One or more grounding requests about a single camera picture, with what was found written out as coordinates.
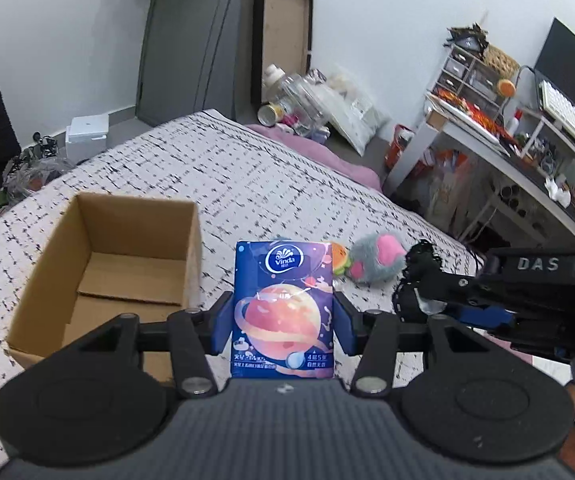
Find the vinda logo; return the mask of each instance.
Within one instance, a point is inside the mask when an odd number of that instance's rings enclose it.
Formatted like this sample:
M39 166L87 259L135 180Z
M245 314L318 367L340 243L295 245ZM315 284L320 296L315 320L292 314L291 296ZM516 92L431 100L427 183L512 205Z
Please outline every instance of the vinda logo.
M296 246L282 244L274 247L265 257L265 266L269 272L280 274L300 267L303 263L303 252Z

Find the tissue packet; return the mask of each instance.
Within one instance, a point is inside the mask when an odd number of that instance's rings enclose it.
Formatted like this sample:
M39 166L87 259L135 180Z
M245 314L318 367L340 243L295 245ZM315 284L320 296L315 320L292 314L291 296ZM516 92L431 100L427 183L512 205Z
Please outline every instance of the tissue packet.
M232 377L332 377L331 281L331 244L238 242Z

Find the white bottle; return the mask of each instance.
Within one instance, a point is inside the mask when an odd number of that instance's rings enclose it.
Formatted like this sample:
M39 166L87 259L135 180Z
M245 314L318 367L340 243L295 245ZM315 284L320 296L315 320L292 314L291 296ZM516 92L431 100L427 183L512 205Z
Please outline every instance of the white bottle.
M519 127L519 121L521 120L522 116L523 112L521 110L517 110L517 112L514 114L514 117L512 117L509 120L507 128L505 128L506 132L510 134L512 137L514 137L514 134L517 132L517 128Z

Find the pink blanket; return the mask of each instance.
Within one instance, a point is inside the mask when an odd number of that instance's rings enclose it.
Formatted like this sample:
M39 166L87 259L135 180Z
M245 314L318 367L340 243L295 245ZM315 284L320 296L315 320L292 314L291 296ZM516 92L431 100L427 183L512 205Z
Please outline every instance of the pink blanket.
M310 139L304 139L296 135L288 134L280 130L280 128L261 126L260 124L248 124L247 128L254 132L261 134L268 139L277 140L285 144L288 148L306 156L314 162L330 168L337 173L340 173L347 178L352 179L358 184L363 184L365 187L370 187L381 192L381 182L378 175L369 168L350 164L341 158L338 158L334 153L330 152L324 145L319 144Z

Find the pink planet illustration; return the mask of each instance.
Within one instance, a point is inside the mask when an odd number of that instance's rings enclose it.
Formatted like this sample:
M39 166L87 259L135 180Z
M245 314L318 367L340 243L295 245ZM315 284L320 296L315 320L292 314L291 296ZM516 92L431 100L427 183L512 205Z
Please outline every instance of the pink planet illustration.
M293 352L312 347L330 351L318 340L321 312L317 303L296 285L269 285L253 298L240 300L234 319L254 348L270 359L285 360Z

